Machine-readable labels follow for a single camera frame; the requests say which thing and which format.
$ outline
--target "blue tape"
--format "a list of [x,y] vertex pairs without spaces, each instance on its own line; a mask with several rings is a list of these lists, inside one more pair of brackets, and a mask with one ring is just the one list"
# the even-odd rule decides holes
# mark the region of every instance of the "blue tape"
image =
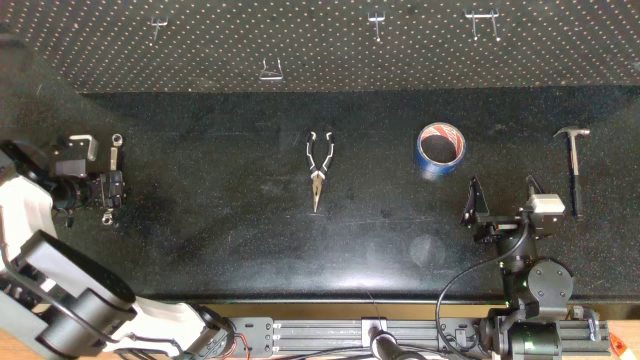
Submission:
[[[455,147],[456,158],[453,161],[440,163],[429,159],[427,155],[425,155],[424,150],[422,149],[422,141],[429,136],[438,135],[447,138]],[[464,140],[464,136],[462,136],[460,130],[456,129],[455,126],[447,123],[433,123],[431,125],[427,125],[422,129],[422,131],[420,131],[420,135],[418,135],[418,142],[416,144],[416,159],[422,176],[425,178],[432,178],[434,175],[438,176],[450,173],[456,168],[460,161],[462,161],[462,157],[466,150],[467,143]]]

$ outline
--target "wooden surface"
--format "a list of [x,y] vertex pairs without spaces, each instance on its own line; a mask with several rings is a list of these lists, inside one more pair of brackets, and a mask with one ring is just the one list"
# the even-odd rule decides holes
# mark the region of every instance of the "wooden surface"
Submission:
[[[612,333],[620,337],[629,349],[634,352],[636,358],[640,360],[640,321],[609,321],[609,329]],[[16,338],[0,330],[0,360],[9,359],[36,360],[41,358]],[[95,359],[116,360],[120,358],[113,353],[103,353]],[[581,359],[581,357],[565,357],[565,359],[577,360]],[[605,359],[616,359],[616,357],[598,356],[589,357],[587,360]]]

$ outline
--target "pegboard hook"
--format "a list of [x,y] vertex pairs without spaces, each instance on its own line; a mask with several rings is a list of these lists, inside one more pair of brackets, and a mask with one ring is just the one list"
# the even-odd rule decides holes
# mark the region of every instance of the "pegboard hook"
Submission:
[[384,15],[385,15],[384,11],[382,12],[382,16],[379,16],[377,11],[369,13],[369,21],[376,23],[376,41],[379,44],[382,44],[382,39],[380,39],[380,29],[378,24],[384,21]]
[[267,70],[267,59],[266,58],[262,59],[262,64],[264,65],[264,68],[262,69],[262,71],[260,71],[260,77],[259,77],[260,80],[282,80],[282,79],[284,79],[284,73],[282,72],[282,67],[280,66],[280,58],[278,58],[278,70],[280,72]]
[[491,22],[493,23],[493,34],[496,36],[496,41],[500,41],[500,36],[498,36],[498,27],[496,26],[496,17],[500,16],[498,10],[491,10],[488,14],[476,14],[475,11],[471,11],[471,14],[464,11],[464,16],[467,19],[471,19],[473,23],[473,40],[478,40],[478,33],[476,32],[476,18],[491,18]]
[[158,29],[160,29],[160,26],[167,26],[167,24],[169,23],[169,18],[166,18],[164,21],[158,19],[154,22],[154,18],[151,18],[151,26],[156,28],[155,33],[153,34],[153,41],[156,41],[156,38],[158,38]]

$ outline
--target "roll of tape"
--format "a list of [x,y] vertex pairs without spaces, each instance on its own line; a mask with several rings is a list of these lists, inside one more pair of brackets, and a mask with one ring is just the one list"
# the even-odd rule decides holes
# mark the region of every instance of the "roll of tape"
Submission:
[[447,123],[427,125],[420,131],[416,146],[422,176],[430,179],[450,173],[462,160],[466,148],[464,136],[455,126]]

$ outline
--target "pliers handle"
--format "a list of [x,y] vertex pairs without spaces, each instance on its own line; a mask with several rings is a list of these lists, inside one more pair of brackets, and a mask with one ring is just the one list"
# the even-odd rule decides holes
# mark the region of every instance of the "pliers handle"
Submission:
[[321,178],[325,178],[329,168],[331,167],[331,163],[333,162],[333,133],[327,133],[327,141],[329,142],[329,151],[327,153],[327,157],[324,159],[322,166],[320,169],[316,166],[316,162],[313,160],[313,144],[316,141],[316,133],[313,131],[309,133],[307,137],[307,165],[309,165],[309,171],[311,171],[311,177],[314,178],[316,176],[320,176]]

